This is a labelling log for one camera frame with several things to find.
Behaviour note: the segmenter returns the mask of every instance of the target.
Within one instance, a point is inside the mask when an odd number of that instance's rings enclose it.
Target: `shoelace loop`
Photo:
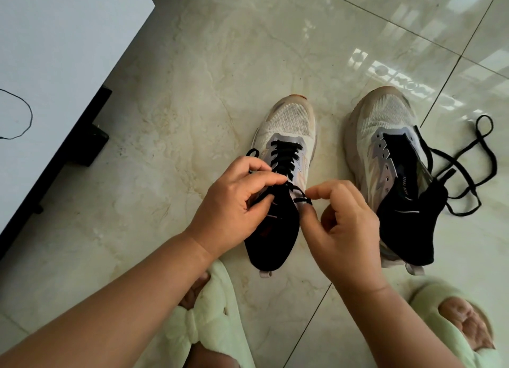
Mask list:
[[[479,129],[479,122],[481,121],[482,118],[487,118],[490,121],[490,130],[485,134],[482,134]],[[493,153],[493,151],[491,151],[491,149],[486,144],[486,141],[484,140],[485,137],[487,137],[490,133],[493,132],[493,127],[494,127],[493,119],[490,116],[488,116],[487,114],[483,114],[483,115],[479,116],[477,118],[477,120],[475,121],[476,139],[473,142],[471,142],[468,146],[466,146],[464,149],[462,149],[461,151],[456,153],[455,156],[450,156],[449,154],[447,154],[443,151],[429,147],[426,144],[426,142],[424,141],[423,137],[421,136],[417,126],[414,127],[415,132],[417,133],[417,136],[419,137],[420,144],[423,147],[424,153],[426,154],[426,158],[428,159],[429,173],[431,174],[432,170],[433,170],[433,155],[432,155],[432,153],[434,153],[438,156],[441,156],[442,158],[444,158],[445,160],[447,160],[449,162],[449,164],[447,166],[445,166],[442,170],[440,170],[434,178],[438,178],[443,174],[439,181],[442,184],[445,184],[446,181],[455,174],[456,170],[452,168],[454,166],[459,170],[459,172],[461,172],[461,175],[463,175],[463,178],[465,178],[465,181],[468,184],[468,186],[458,196],[449,197],[449,199],[461,199],[464,196],[466,196],[468,194],[468,192],[471,192],[472,195],[477,199],[477,206],[475,206],[472,210],[469,210],[464,213],[455,212],[453,210],[453,208],[450,206],[450,204],[446,203],[447,209],[449,210],[449,212],[452,215],[455,215],[458,217],[465,217],[465,216],[474,214],[479,209],[479,207],[482,206],[479,196],[477,195],[476,188],[482,184],[485,184],[488,180],[492,179],[495,175],[497,175],[497,170],[498,170],[497,158],[496,158],[495,154]],[[488,157],[490,158],[491,172],[489,173],[489,175],[486,178],[484,178],[483,180],[481,180],[478,183],[475,183],[474,180],[472,179],[472,176],[468,173],[466,168],[463,167],[463,165],[458,161],[458,159],[460,158],[460,156],[462,156],[467,151],[471,150],[477,144],[481,145],[482,149],[487,153]]]
[[[272,159],[270,162],[270,166],[273,167],[272,172],[286,175],[290,181],[293,180],[292,171],[295,170],[294,161],[299,160],[299,155],[297,155],[297,152],[302,150],[302,146],[298,143],[283,140],[274,140],[270,145],[275,146],[275,148],[272,150],[274,159]],[[250,149],[246,156],[251,156],[252,153],[255,154],[254,156],[256,158],[260,157],[260,152],[256,148]],[[302,197],[294,198],[293,201],[306,202],[312,205],[311,199],[306,197],[304,191],[302,191],[300,187],[294,185],[290,181],[287,181],[284,183],[284,185],[287,186],[289,190],[299,191],[302,194]]]

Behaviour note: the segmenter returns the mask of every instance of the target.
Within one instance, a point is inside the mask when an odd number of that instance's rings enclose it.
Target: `white tabletop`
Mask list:
[[[0,0],[0,88],[32,127],[0,140],[0,232],[148,18],[152,0]],[[29,110],[0,92],[0,136]]]

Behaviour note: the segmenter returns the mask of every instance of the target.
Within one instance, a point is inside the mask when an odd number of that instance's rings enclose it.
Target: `forearm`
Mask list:
[[[379,367],[463,367],[390,286],[374,293],[339,293]]]
[[[128,367],[213,260],[176,236],[0,357],[2,367]]]

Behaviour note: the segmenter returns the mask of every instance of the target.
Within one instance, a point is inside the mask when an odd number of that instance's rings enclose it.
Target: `beige marble tile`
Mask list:
[[[9,350],[27,337],[28,333],[12,320],[0,314],[0,353]]]
[[[183,230],[275,101],[296,92],[315,107],[309,184],[348,178],[340,131],[356,102],[390,83],[423,119],[458,59],[342,0],[154,2],[106,83],[97,122],[111,141],[60,174],[0,265],[0,308],[29,331]],[[329,281],[302,237],[269,280],[243,246],[223,260],[256,363],[283,366]],[[164,340],[143,358],[163,366]]]
[[[426,119],[422,134],[428,145],[455,153],[474,139],[473,120],[486,113],[495,121],[488,145],[498,157],[498,175],[478,193],[483,206],[474,215],[459,218],[446,210],[435,229],[435,262],[426,267],[436,276],[474,297],[492,319],[496,346],[503,360],[509,359],[509,150],[504,143],[509,117],[506,111],[509,81],[461,59],[436,105]],[[489,172],[489,163],[479,149],[461,160],[474,180]],[[455,175],[446,184],[451,194],[466,187]],[[472,201],[455,203],[459,211]],[[409,299],[426,277],[412,277],[403,268],[385,271],[397,290]],[[289,360],[288,368],[326,366],[375,366],[366,342],[348,314],[337,291],[330,289]]]
[[[509,0],[493,0],[464,57],[509,77]]]
[[[492,0],[347,0],[461,54]]]

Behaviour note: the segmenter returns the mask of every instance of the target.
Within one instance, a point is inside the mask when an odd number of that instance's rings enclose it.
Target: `running shoe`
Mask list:
[[[299,234],[300,203],[311,203],[304,195],[308,171],[317,142],[315,114],[302,95],[278,101],[254,135],[247,155],[259,157],[273,172],[286,175],[283,185],[267,187],[252,204],[274,195],[268,215],[245,240],[249,259],[268,277],[285,262]]]
[[[491,130],[479,131],[481,118],[488,118]],[[350,114],[344,135],[347,164],[355,183],[380,220],[380,256],[383,267],[405,264],[409,273],[423,274],[423,266],[434,261],[433,233],[438,215],[445,206],[453,215],[467,216],[481,206],[476,187],[497,172],[495,155],[484,138],[493,130],[492,119],[484,114],[475,124],[477,139],[454,157],[431,149],[421,137],[417,116],[408,99],[394,87],[381,87],[366,95]],[[492,171],[475,183],[458,158],[480,144],[491,159]],[[449,161],[432,176],[435,153]],[[449,197],[445,182],[458,169],[468,187]],[[467,212],[453,211],[448,198],[471,193],[477,206]]]

